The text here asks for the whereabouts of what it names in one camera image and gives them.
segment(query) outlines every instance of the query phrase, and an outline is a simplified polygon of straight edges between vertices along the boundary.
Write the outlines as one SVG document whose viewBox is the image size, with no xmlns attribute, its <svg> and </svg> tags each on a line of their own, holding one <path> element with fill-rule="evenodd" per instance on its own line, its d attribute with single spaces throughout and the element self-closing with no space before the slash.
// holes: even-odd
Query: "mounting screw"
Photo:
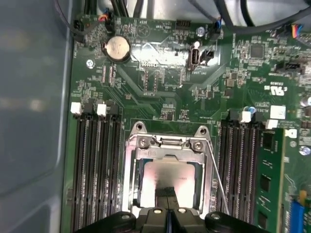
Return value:
<svg viewBox="0 0 311 233">
<path fill-rule="evenodd" d="M 220 219 L 220 216 L 218 214 L 212 214 L 211 217 L 215 220 Z"/>
<path fill-rule="evenodd" d="M 180 209 L 178 209 L 178 212 L 184 214 L 186 212 L 186 210 L 184 208 L 180 208 Z"/>
<path fill-rule="evenodd" d="M 140 147 L 147 147 L 148 146 L 148 142 L 146 141 L 145 138 L 141 138 L 139 141 L 138 141 L 138 144 Z"/>
<path fill-rule="evenodd" d="M 123 215 L 123 216 L 122 216 L 122 219 L 129 219 L 129 218 L 130 218 L 129 215 Z"/>
<path fill-rule="evenodd" d="M 194 143 L 194 148 L 195 148 L 196 150 L 201 150 L 201 149 L 203 148 L 202 142 L 195 142 L 195 143 Z"/>
<path fill-rule="evenodd" d="M 94 66 L 95 66 L 95 63 L 94 63 L 91 59 L 88 59 L 88 60 L 86 61 L 86 66 L 87 66 L 87 68 L 89 68 L 89 69 L 93 69 Z"/>
</svg>

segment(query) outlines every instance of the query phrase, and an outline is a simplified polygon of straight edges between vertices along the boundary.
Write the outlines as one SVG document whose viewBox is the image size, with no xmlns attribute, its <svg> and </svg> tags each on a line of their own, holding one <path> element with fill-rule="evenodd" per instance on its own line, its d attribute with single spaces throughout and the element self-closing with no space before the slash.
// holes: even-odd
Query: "colored wires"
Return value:
<svg viewBox="0 0 311 233">
<path fill-rule="evenodd" d="M 294 39 L 300 36 L 301 29 L 303 25 L 292 24 L 292 36 Z"/>
<path fill-rule="evenodd" d="M 234 26 L 230 18 L 230 14 L 228 12 L 225 0 L 214 0 L 214 1 L 226 26 L 228 27 L 228 29 L 230 29 L 233 33 L 236 33 L 236 34 L 261 33 L 267 30 L 272 30 L 272 29 L 281 27 L 285 24 L 288 24 L 289 22 L 300 20 L 303 17 L 311 14 L 311 7 L 307 7 L 306 9 L 303 9 L 292 16 L 289 16 L 287 18 L 281 19 L 273 23 L 268 23 L 265 25 L 260 25 L 260 26 L 255 26 L 255 27 Z"/>
</svg>

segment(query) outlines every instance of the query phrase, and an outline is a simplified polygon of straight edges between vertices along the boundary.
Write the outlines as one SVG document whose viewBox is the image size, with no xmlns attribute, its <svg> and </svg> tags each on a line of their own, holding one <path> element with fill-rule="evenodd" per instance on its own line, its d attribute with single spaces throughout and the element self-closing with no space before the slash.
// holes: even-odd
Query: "dimm slot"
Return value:
<svg viewBox="0 0 311 233">
<path fill-rule="evenodd" d="M 77 120 L 77 133 L 76 133 L 76 148 L 74 159 L 74 176 L 73 176 L 73 195 L 74 202 L 71 211 L 71 231 L 75 232 L 79 229 L 79 211 L 80 211 L 80 186 L 81 186 L 81 171 L 83 163 L 83 146 L 85 136 L 86 121 L 84 119 Z"/>
<path fill-rule="evenodd" d="M 117 119 L 113 119 L 112 127 L 112 143 L 111 143 L 111 160 L 109 172 L 109 197 L 108 204 L 109 214 L 116 212 L 116 186 L 118 183 L 118 163 L 119 163 L 119 145 L 120 145 L 120 123 Z"/>
<path fill-rule="evenodd" d="M 87 136 L 86 150 L 86 190 L 85 190 L 85 214 L 84 226 L 92 223 L 92 199 L 93 199 L 93 182 L 94 182 L 94 165 L 96 151 L 96 136 L 97 136 L 97 120 L 90 120 L 89 131 Z"/>
<path fill-rule="evenodd" d="M 251 174 L 250 174 L 250 202 L 249 202 L 249 219 L 248 223 L 254 224 L 254 210 L 255 210 L 255 195 L 256 195 L 256 179 L 255 175 L 257 174 L 258 169 L 258 149 L 260 147 L 260 127 L 262 125 L 258 124 L 252 128 L 252 165 L 251 165 Z"/>
<path fill-rule="evenodd" d="M 229 212 L 238 219 L 253 222 L 254 174 L 257 169 L 260 127 L 254 123 L 241 125 L 235 121 L 222 121 L 221 126 L 218 167 Z M 225 210 L 219 190 L 216 209 Z"/>
<path fill-rule="evenodd" d="M 243 146 L 242 149 L 242 174 L 245 176 L 244 179 L 241 179 L 241 190 L 240 190 L 240 212 L 238 219 L 243 219 L 245 216 L 245 206 L 247 206 L 247 196 L 246 196 L 246 190 L 247 190 L 247 182 L 248 182 L 248 176 L 247 176 L 247 170 L 249 169 L 247 159 L 249 157 L 249 126 L 250 124 L 245 124 L 243 127 L 243 143 L 241 146 Z"/>
<path fill-rule="evenodd" d="M 101 134 L 98 137 L 98 170 L 97 170 L 97 207 L 96 207 L 96 221 L 105 217 L 104 211 L 106 209 L 105 193 L 106 193 L 106 178 L 107 178 L 107 150 L 109 139 L 109 118 L 100 122 Z"/>
</svg>

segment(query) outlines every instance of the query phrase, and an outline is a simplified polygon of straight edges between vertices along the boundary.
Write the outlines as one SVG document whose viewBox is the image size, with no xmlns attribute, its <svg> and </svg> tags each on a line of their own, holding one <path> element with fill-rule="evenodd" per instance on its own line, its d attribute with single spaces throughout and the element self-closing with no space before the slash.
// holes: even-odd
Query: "black connector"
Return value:
<svg viewBox="0 0 311 233">
<path fill-rule="evenodd" d="M 208 30 L 210 40 L 217 40 L 221 32 L 221 20 L 215 22 Z"/>
<path fill-rule="evenodd" d="M 79 31 L 84 31 L 84 24 L 80 21 L 80 20 L 74 20 L 73 21 L 73 26 L 75 29 L 79 30 Z M 77 34 L 73 34 L 73 39 L 79 43 L 84 43 L 85 42 L 85 38 L 84 35 L 77 35 Z"/>
<path fill-rule="evenodd" d="M 292 36 L 292 26 L 291 24 L 285 24 L 282 27 L 275 29 L 273 36 L 276 38 L 286 38 Z"/>
</svg>

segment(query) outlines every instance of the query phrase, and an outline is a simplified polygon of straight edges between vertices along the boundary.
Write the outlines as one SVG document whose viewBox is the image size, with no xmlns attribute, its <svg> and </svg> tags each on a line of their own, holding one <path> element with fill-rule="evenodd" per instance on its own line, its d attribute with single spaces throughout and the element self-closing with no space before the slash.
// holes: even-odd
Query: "cable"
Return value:
<svg viewBox="0 0 311 233">
<path fill-rule="evenodd" d="M 97 0 L 90 0 L 90 14 L 97 15 Z"/>
<path fill-rule="evenodd" d="M 129 18 L 129 14 L 127 12 L 127 8 L 124 0 L 119 0 L 119 6 L 122 13 L 122 16 Z"/>
<path fill-rule="evenodd" d="M 246 25 L 248 27 L 254 27 L 254 23 L 249 15 L 249 12 L 248 12 L 248 8 L 247 8 L 247 0 L 240 0 L 240 7 L 241 7 L 241 11 L 242 11 L 242 16 L 243 16 L 243 19 L 246 23 Z"/>
<path fill-rule="evenodd" d="M 83 13 L 85 15 L 88 15 L 89 14 L 89 0 L 84 0 L 84 8 L 83 8 Z"/>
<path fill-rule="evenodd" d="M 272 29 L 281 27 L 284 24 L 288 24 L 289 22 L 300 20 L 303 17 L 311 14 L 311 7 L 307 7 L 306 9 L 301 10 L 292 16 L 289 16 L 287 18 L 281 19 L 273 23 L 268 23 L 268 24 L 256 26 L 256 27 L 234 26 L 230 18 L 229 12 L 227 10 L 225 1 L 224 0 L 214 0 L 214 1 L 216 3 L 217 9 L 220 12 L 222 19 L 224 20 L 226 26 L 229 28 L 229 30 L 231 30 L 233 33 L 236 33 L 236 34 L 256 34 L 256 33 L 264 32 L 267 30 L 272 30 Z"/>
<path fill-rule="evenodd" d="M 122 16 L 120 8 L 119 8 L 118 0 L 111 0 L 111 4 L 112 4 L 114 15 L 115 16 Z"/>
<path fill-rule="evenodd" d="M 210 15 L 206 10 L 204 10 L 200 4 L 196 0 L 188 0 L 188 2 L 194 6 L 201 14 L 203 14 L 206 18 L 208 18 L 210 21 L 215 23 L 218 19 Z"/>
<path fill-rule="evenodd" d="M 144 5 L 144 0 L 137 0 L 135 8 L 134 8 L 133 18 L 140 18 L 143 5 Z"/>
<path fill-rule="evenodd" d="M 54 7 L 58 13 L 58 16 L 60 17 L 60 19 L 63 21 L 63 23 L 67 26 L 67 28 L 70 29 L 70 31 L 74 34 L 77 34 L 77 35 L 86 35 L 88 33 L 90 33 L 91 31 L 93 31 L 99 24 L 100 22 L 99 21 L 95 21 L 94 23 L 92 23 L 88 28 L 86 28 L 84 31 L 79 31 L 77 29 L 75 29 L 66 19 L 60 5 L 59 5 L 59 2 L 58 0 L 53 0 L 53 3 L 54 3 Z"/>
</svg>

